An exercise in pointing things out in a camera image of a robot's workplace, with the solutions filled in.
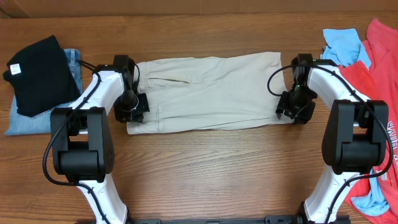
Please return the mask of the beige cotton shorts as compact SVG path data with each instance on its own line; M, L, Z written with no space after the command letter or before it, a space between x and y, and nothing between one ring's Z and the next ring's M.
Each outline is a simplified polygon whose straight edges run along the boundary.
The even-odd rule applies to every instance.
M166 58L141 62L138 90L150 111L133 134L176 133L194 129L234 130L289 124L275 111L285 91L278 52L230 58Z

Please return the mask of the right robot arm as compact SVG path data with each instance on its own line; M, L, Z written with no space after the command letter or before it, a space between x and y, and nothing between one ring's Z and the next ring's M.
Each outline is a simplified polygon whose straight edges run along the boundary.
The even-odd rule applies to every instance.
M385 174L372 169L383 163L392 149L387 132L389 109L381 100L371 100L355 90L332 60L315 60L311 54L297 55L289 65L294 84L278 95L277 117L287 116L294 124L306 124L321 98L330 110L322 140L326 164L315 190L300 204L295 215L268 215L265 223L350 223L337 211L352 187L361 179Z

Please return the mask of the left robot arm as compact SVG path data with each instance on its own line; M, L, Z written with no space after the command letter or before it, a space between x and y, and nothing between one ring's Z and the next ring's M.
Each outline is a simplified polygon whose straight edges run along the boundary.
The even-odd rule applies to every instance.
M55 185L80 189L97 223L132 223L111 175L114 145L108 114L114 110L120 123L143 121L150 109L146 94L137 89L139 67L128 55L115 55L111 65L78 64L91 70L93 79L70 106L52 111L44 176Z

